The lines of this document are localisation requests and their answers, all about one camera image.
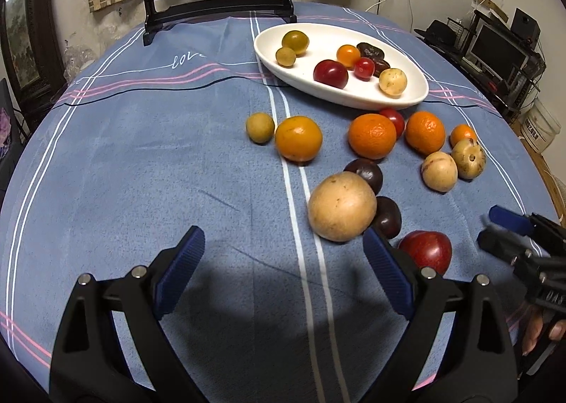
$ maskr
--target white oval plate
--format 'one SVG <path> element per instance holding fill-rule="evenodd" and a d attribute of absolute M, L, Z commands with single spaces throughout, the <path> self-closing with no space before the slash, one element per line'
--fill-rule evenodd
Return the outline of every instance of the white oval plate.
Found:
<path fill-rule="evenodd" d="M 283 36 L 289 31 L 299 30 L 310 39 L 307 52 L 297 57 L 291 68 L 277 64 L 275 52 L 281 47 Z M 348 71 L 349 79 L 344 89 L 327 86 L 312 79 L 312 72 L 317 63 L 325 59 L 336 60 L 336 51 L 341 45 L 368 42 L 385 52 L 385 60 L 391 68 L 399 68 L 407 75 L 407 88 L 398 98 L 390 98 L 381 91 L 377 77 L 363 81 Z M 397 109 L 416 105 L 428 95 L 428 82 L 417 66 L 407 56 L 389 44 L 351 29 L 319 23 L 292 23 L 278 25 L 262 31 L 254 41 L 254 49 L 261 62 L 275 76 L 290 86 L 305 93 L 338 103 L 366 110 L 378 110 L 384 107 Z"/>

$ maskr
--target orange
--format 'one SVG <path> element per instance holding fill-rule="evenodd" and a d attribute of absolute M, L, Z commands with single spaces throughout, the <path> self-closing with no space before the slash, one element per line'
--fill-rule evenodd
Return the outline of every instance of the orange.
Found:
<path fill-rule="evenodd" d="M 428 111 L 417 111 L 407 121 L 405 139 L 409 146 L 428 156 L 439 151 L 446 140 L 444 124 Z"/>
<path fill-rule="evenodd" d="M 275 131 L 275 146 L 286 159 L 308 162 L 316 157 L 322 146 L 322 132 L 315 121 L 306 116 L 285 119 Z"/>
<path fill-rule="evenodd" d="M 473 140 L 478 141 L 478 137 L 475 134 L 474 129 L 472 129 L 469 125 L 457 125 L 450 134 L 450 144 L 454 147 L 458 141 L 463 140 L 464 138 L 472 138 Z"/>
<path fill-rule="evenodd" d="M 342 63 L 346 68 L 352 70 L 356 62 L 360 59 L 360 54 L 357 47 L 350 44 L 345 44 L 336 52 L 336 60 Z"/>
<path fill-rule="evenodd" d="M 381 114 L 356 117 L 348 130 L 348 143 L 360 157 L 381 159 L 391 152 L 397 141 L 393 123 Z"/>

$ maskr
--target blue gripper pad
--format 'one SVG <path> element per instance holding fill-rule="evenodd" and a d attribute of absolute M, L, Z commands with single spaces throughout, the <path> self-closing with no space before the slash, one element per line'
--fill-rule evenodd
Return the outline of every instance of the blue gripper pad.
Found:
<path fill-rule="evenodd" d="M 203 257 L 203 230 L 192 226 L 180 240 L 176 250 L 177 254 L 173 261 L 155 286 L 154 314 L 157 320 L 173 312 Z"/>
<path fill-rule="evenodd" d="M 393 310 L 410 320 L 415 310 L 412 286 L 372 228 L 368 228 L 363 234 L 363 252 Z"/>
<path fill-rule="evenodd" d="M 499 205 L 490 208 L 489 218 L 491 222 L 519 235 L 532 235 L 534 231 L 530 219 L 526 216 L 518 215 Z"/>

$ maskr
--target human hand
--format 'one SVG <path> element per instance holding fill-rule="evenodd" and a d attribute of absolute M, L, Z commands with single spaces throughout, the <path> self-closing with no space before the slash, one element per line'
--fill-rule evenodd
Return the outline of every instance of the human hand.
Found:
<path fill-rule="evenodd" d="M 543 325 L 542 309 L 533 306 L 529 324 L 525 331 L 525 337 L 523 338 L 522 348 L 524 356 L 532 352 L 537 345 Z M 551 341 L 560 341 L 564 336 L 564 333 L 566 333 L 566 320 L 559 320 L 548 333 L 548 337 Z"/>

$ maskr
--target white bucket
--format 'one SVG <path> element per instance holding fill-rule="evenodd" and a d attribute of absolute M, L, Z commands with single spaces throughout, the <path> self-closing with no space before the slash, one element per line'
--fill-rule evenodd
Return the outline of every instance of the white bucket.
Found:
<path fill-rule="evenodd" d="M 536 152 L 541 153 L 553 142 L 560 129 L 560 123 L 537 98 L 521 125 L 521 134 Z"/>

